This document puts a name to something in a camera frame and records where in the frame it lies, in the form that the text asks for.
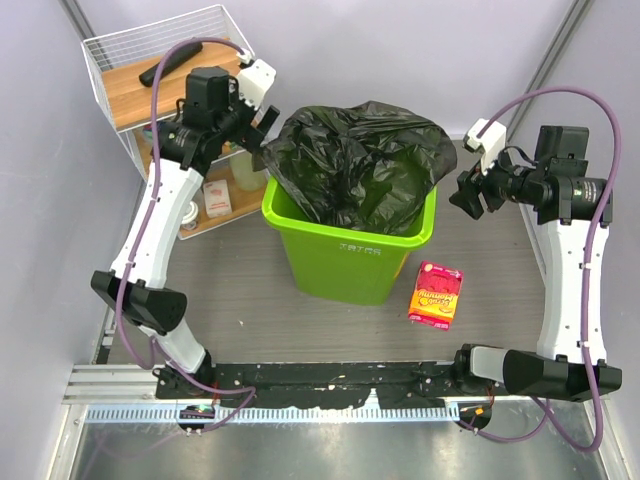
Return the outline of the black trash bag roll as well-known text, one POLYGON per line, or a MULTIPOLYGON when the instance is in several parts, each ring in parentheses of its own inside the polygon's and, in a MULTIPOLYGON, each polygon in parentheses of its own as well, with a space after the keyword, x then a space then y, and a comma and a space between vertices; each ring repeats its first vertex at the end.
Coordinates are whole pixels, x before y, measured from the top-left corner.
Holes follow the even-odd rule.
MULTIPOLYGON (((189 45, 185 45, 175 52, 173 52, 169 58, 166 60, 164 64, 164 68, 161 72, 161 77, 164 78, 166 75, 172 73, 177 68, 182 66, 188 60, 199 54, 203 49, 203 44, 201 42, 191 43, 189 45)), ((150 88, 153 85, 154 78, 156 75, 156 71, 158 69, 159 64, 156 63, 149 69, 143 71, 138 79, 139 82, 147 88, 150 88)))

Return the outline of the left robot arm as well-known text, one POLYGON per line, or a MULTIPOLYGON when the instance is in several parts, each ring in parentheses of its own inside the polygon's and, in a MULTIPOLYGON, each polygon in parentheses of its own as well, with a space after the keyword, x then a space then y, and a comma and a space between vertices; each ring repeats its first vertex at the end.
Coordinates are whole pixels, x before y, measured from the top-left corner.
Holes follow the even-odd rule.
POLYGON ((152 163, 131 230, 111 267, 95 271, 92 289, 115 313, 146 334, 161 351, 166 370, 179 375, 190 397, 206 396, 214 384, 209 352, 185 319, 187 297, 166 288, 171 251, 196 191, 225 143, 256 151, 279 115, 258 113, 276 71, 262 60, 231 75, 221 67, 199 67, 186 77, 181 109, 171 120, 151 121, 152 163))

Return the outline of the green plastic trash bin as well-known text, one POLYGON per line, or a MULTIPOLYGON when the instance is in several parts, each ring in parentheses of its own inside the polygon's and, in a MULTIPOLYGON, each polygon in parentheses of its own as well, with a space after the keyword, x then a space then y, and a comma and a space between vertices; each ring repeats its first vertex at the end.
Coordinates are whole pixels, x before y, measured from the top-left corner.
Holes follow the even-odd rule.
POLYGON ((410 254, 423 248, 435 226, 436 189, 426 197, 405 236, 313 223, 271 177, 262 215, 278 231, 297 288, 309 295, 355 305, 386 302, 410 254))

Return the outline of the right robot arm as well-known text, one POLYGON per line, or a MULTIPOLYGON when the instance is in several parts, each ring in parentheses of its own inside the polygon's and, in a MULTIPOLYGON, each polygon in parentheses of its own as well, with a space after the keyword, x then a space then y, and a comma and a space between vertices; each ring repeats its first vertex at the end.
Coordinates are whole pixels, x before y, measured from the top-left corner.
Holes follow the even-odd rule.
POLYGON ((451 204, 473 219, 505 202, 531 206, 546 266, 535 351, 463 345, 451 371, 462 394, 498 382, 512 395, 584 402, 622 385, 621 369, 607 361, 600 322, 602 254, 612 207, 596 212, 606 182, 586 175, 588 138, 585 127, 543 126, 534 157, 515 165, 501 123, 479 119, 464 137, 465 148, 481 157, 458 176, 451 204))

